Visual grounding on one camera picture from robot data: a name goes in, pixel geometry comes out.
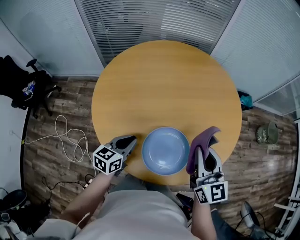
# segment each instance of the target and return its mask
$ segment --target plate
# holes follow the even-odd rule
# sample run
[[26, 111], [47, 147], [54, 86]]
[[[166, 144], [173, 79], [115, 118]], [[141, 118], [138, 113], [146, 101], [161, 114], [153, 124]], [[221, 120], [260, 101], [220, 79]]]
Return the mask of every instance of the plate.
[[172, 127], [152, 131], [142, 145], [142, 159], [147, 168], [162, 176], [182, 170], [188, 161], [189, 143], [182, 132]]

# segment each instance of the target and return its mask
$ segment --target purple cloth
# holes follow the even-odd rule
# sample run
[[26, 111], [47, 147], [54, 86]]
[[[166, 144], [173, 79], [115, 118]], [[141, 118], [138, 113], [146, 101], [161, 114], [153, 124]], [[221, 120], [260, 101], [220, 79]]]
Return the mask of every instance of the purple cloth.
[[187, 159], [187, 173], [192, 175], [195, 172], [195, 150], [197, 147], [201, 147], [203, 159], [205, 160], [209, 155], [208, 148], [209, 143], [213, 135], [221, 130], [217, 127], [210, 127], [206, 129], [204, 132], [200, 133], [197, 137], [195, 137], [192, 141], [189, 156]]

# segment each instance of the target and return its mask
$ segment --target wood plank flooring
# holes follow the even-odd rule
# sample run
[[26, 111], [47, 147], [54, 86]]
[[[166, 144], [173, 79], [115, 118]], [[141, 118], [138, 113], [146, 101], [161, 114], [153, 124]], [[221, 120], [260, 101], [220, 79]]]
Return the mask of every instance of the wood plank flooring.
[[[68, 120], [68, 128], [81, 129], [89, 140], [89, 153], [99, 146], [91, 120], [91, 99], [97, 78], [69, 77], [55, 80], [62, 87], [60, 93], [53, 93], [48, 99], [53, 116], [49, 117], [41, 108], [39, 118], [30, 117], [26, 142], [34, 141], [46, 135], [54, 135], [54, 123], [58, 115]], [[279, 141], [275, 145], [261, 146], [255, 141], [256, 129], [273, 120], [279, 128]], [[57, 121], [59, 134], [65, 132], [63, 118]], [[82, 133], [70, 132], [70, 139], [76, 141]], [[68, 156], [72, 157], [74, 146], [64, 142]], [[46, 138], [30, 145], [24, 151], [25, 189], [33, 202], [49, 198], [49, 190], [42, 184], [43, 176], [52, 187], [58, 181], [80, 181], [85, 184], [84, 176], [93, 174], [88, 157], [80, 163], [66, 160], [61, 142], [58, 138]], [[252, 109], [242, 114], [242, 128], [239, 141], [229, 159], [223, 164], [225, 179], [229, 181], [228, 203], [213, 206], [221, 216], [233, 227], [240, 221], [240, 209], [243, 201], [248, 201], [255, 211], [263, 214], [266, 227], [274, 230], [283, 214], [282, 210], [273, 207], [274, 203], [286, 204], [290, 194], [297, 156], [297, 130], [292, 118], [279, 117], [274, 114]], [[113, 179], [117, 184], [126, 175]], [[68, 203], [82, 190], [76, 184], [62, 183], [52, 192], [52, 215], [57, 217]], [[174, 192], [183, 192], [192, 196], [189, 185], [172, 186]], [[247, 231], [244, 224], [238, 230]]]

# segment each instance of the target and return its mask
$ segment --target table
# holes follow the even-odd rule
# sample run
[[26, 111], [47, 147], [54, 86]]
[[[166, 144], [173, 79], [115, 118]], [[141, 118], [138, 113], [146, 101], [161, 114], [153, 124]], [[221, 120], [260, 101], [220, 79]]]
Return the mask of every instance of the table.
[[135, 135], [138, 144], [125, 170], [163, 185], [189, 183], [185, 169], [158, 176], [144, 165], [145, 137], [159, 127], [173, 127], [191, 141], [216, 126], [222, 130], [213, 149], [225, 162], [240, 135], [241, 106], [229, 75], [203, 51], [174, 41], [151, 41], [115, 57], [95, 86], [92, 120], [99, 141]]

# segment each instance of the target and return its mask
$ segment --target plate rim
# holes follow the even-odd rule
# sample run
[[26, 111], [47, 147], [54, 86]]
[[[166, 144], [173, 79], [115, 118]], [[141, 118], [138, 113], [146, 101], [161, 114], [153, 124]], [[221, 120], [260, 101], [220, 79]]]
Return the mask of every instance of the plate rim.
[[171, 129], [174, 129], [174, 130], [180, 132], [180, 133], [185, 137], [185, 139], [186, 139], [186, 141], [187, 141], [187, 143], [188, 143], [188, 150], [190, 150], [190, 143], [189, 143], [189, 140], [188, 140], [187, 136], [185, 136], [183, 132], [181, 132], [180, 130], [178, 130], [178, 129], [174, 128], [174, 127], [158, 127], [158, 128], [156, 128], [156, 129], [152, 130], [152, 131], [146, 136], [144, 142], [142, 143], [142, 161], [144, 162], [145, 166], [147, 167], [147, 169], [148, 169], [149, 171], [151, 171], [152, 173], [154, 173], [154, 174], [156, 174], [156, 175], [158, 175], [158, 176], [171, 176], [171, 175], [174, 175], [174, 174], [179, 173], [182, 169], [184, 169], [185, 166], [187, 165], [188, 161], [185, 163], [185, 165], [184, 165], [180, 170], [178, 170], [178, 171], [175, 172], [175, 173], [171, 173], [171, 174], [158, 174], [158, 173], [156, 173], [156, 172], [153, 172], [153, 171], [147, 166], [147, 164], [145, 163], [145, 160], [144, 160], [144, 156], [143, 156], [143, 148], [144, 148], [144, 144], [145, 144], [145, 142], [146, 142], [146, 139], [147, 139], [148, 136], [150, 136], [153, 132], [155, 132], [155, 131], [157, 131], [157, 130], [159, 130], [159, 129], [161, 129], [161, 128], [171, 128]]

